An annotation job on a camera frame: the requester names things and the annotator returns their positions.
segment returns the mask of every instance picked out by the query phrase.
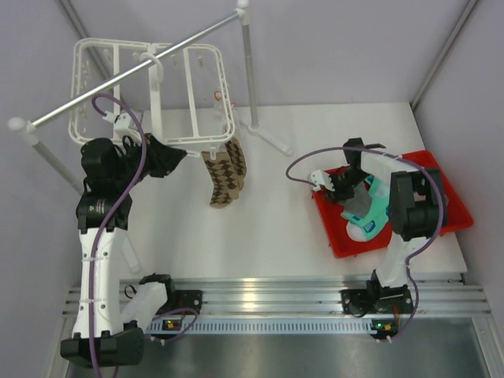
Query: clothes hanging rod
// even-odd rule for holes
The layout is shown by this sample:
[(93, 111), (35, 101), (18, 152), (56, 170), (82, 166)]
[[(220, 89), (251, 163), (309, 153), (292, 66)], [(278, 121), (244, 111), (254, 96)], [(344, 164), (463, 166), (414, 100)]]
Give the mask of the clothes hanging rod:
[[(234, 20), (238, 20), (239, 18), (241, 18), (242, 15), (243, 14), (240, 12), (240, 9), (237, 9), (232, 14), (223, 18), (222, 20), (219, 20), (215, 24), (212, 24), (212, 25), (194, 33), (192, 36), (190, 36), (186, 39), (183, 39), (182, 41), (180, 41), (178, 43), (173, 43), (166, 50), (163, 50), (159, 54), (156, 54), (155, 57), (157, 59), (161, 60), (164, 57), (169, 57), (170, 55), (178, 53), (182, 49), (190, 46), (192, 43), (195, 43), (196, 41), (198, 41), (201, 38), (207, 36), (208, 34), (216, 31), (217, 29), (222, 28), (223, 26), (231, 23)], [(52, 120), (53, 118), (65, 113), (65, 112), (68, 112), (69, 110), (72, 110), (75, 107), (82, 104), (83, 102), (89, 100), (97, 93), (107, 91), (110, 88), (118, 85), (118, 83), (120, 83), (121, 81), (127, 79), (129, 76), (131, 76), (139, 71), (142, 71), (143, 69), (148, 69), (149, 67), (152, 67), (153, 65), (155, 65), (155, 62), (148, 59), (146, 61), (143, 61), (142, 63), (139, 63), (138, 65), (136, 65), (135, 67), (133, 67), (127, 71), (120, 72), (120, 73), (112, 76), (106, 82), (99, 84), (97, 87), (90, 89), (89, 91), (78, 95), (77, 97), (66, 102), (64, 105), (57, 107), (55, 110), (52, 110), (51, 112), (49, 112), (39, 118), (32, 120), (31, 126), (33, 128), (39, 128), (40, 126), (44, 125), (49, 120)]]

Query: red tray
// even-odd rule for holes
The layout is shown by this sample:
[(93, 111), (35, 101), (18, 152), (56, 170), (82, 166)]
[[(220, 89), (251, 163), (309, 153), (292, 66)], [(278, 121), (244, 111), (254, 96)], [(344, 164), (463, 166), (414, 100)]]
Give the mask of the red tray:
[[(441, 229), (441, 235), (471, 227), (473, 225), (471, 214), (469, 214), (469, 211), (465, 208), (464, 203), (458, 197), (437, 161), (434, 159), (434, 156), (432, 156), (429, 151), (422, 150), (404, 154), (403, 157), (425, 168), (438, 168), (441, 171), (444, 192), (448, 197), (448, 221), (447, 225)], [(330, 169), (326, 172), (333, 173), (335, 171), (336, 169)], [(375, 236), (372, 240), (364, 243), (353, 241), (347, 234), (347, 220), (341, 217), (343, 207), (338, 204), (330, 203), (325, 199), (324, 191), (315, 191), (312, 197), (317, 204), (329, 242), (337, 258), (345, 258), (370, 250), (378, 250), (386, 247), (391, 241), (392, 228), (389, 223), (387, 223), (380, 234)]]

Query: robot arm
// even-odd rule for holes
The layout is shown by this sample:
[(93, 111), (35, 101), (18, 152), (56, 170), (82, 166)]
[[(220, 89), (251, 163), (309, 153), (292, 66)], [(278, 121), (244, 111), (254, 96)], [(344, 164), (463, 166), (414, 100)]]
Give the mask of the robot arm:
[[(186, 151), (159, 143), (146, 134), (145, 176), (169, 175), (186, 156)], [(85, 191), (76, 209), (82, 246), (80, 305), (72, 338), (61, 342), (60, 354), (77, 365), (91, 367), (89, 306), (94, 307), (94, 340), (100, 366), (136, 365), (143, 356), (143, 332), (159, 311), (173, 308), (175, 288), (170, 276), (144, 277), (133, 300), (120, 311), (117, 259), (128, 230), (132, 199), (127, 196), (110, 218), (94, 258), (94, 279), (89, 282), (91, 248), (98, 228), (109, 209), (123, 194), (138, 168), (141, 147), (131, 137), (123, 138), (123, 149), (110, 139), (94, 139), (82, 149), (81, 164), (87, 174)], [(94, 298), (89, 295), (93, 284)]]
[[(347, 147), (384, 148), (381, 145), (365, 146), (362, 139), (350, 139)], [(389, 222), (392, 239), (385, 259), (372, 273), (366, 289), (342, 291), (343, 311), (359, 317), (366, 313), (411, 313), (413, 304), (408, 290), (406, 259), (426, 244), (433, 235), (439, 220), (439, 203), (435, 190), (411, 165), (379, 154), (345, 150), (349, 166), (341, 173), (331, 175), (315, 171), (310, 175), (315, 191), (325, 187), (325, 197), (330, 202), (341, 202), (354, 196), (354, 187), (368, 175), (374, 175), (390, 187)], [(441, 198), (443, 182), (438, 169), (426, 169), (434, 180)], [(446, 223), (446, 204), (443, 224)]]

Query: white wall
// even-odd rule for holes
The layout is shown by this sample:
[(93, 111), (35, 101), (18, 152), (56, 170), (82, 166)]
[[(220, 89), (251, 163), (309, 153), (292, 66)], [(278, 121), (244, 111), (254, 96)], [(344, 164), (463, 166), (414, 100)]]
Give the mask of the white wall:
[(504, 2), (485, 0), (416, 112), (421, 134), (469, 207), (458, 235), (504, 335)]
[[(69, 285), (80, 277), (78, 195), (7, 129), (68, 99), (76, 38), (53, 1), (0, 5), (0, 315), (2, 376), (42, 376)], [(67, 118), (41, 139), (79, 172)]]
[[(177, 42), (236, 7), (236, 0), (72, 2), (94, 37), (158, 43)], [(410, 101), (465, 0), (250, 3), (259, 102), (283, 105)], [(232, 98), (245, 104), (239, 23), (205, 41), (222, 50)]]

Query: argyle sock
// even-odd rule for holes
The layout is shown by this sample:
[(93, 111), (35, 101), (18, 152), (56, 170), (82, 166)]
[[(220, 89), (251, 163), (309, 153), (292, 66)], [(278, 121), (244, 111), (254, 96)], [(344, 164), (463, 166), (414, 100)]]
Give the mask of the argyle sock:
[(222, 208), (239, 197), (238, 176), (227, 152), (218, 152), (215, 160), (210, 152), (202, 152), (203, 161), (213, 182), (210, 205)]
[(245, 180), (246, 175), (246, 162), (242, 147), (239, 144), (239, 140), (235, 136), (233, 136), (228, 142), (226, 142), (226, 150), (229, 153), (231, 162), (235, 167), (236, 174), (238, 175), (238, 187), (240, 190), (242, 190), (243, 181)]

